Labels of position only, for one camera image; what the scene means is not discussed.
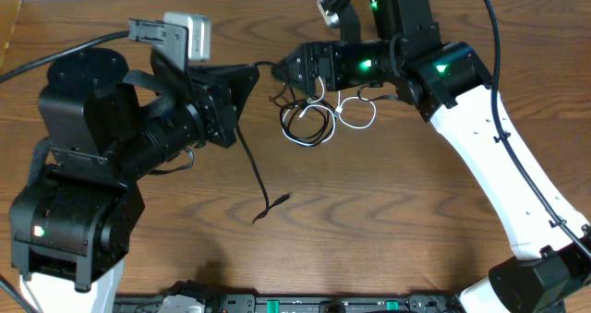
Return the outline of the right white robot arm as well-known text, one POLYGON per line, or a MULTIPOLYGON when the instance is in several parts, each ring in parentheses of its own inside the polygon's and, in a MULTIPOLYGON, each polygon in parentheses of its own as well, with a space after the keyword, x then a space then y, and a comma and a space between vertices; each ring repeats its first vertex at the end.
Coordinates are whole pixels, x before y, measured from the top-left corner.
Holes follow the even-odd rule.
POLYGON ((590 284, 590 224, 553 185, 513 125, 500 71, 465 42, 443 42, 429 0, 370 0, 365 41, 352 0, 319 0, 331 42, 305 42, 272 70, 313 95, 392 84, 457 151, 508 237, 513 256, 457 296, 463 312, 562 312, 590 284))

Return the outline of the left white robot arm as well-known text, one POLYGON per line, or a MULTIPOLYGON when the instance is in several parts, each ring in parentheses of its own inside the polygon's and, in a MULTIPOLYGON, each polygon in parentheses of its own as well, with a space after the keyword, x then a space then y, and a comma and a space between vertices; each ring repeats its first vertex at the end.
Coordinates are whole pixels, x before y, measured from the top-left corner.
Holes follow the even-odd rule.
POLYGON ((48 134, 9 210, 11 262, 32 312, 112 310, 145 204, 139 180, 207 144, 232 146, 254 66, 131 70, 90 48, 48 69, 39 110, 48 134))

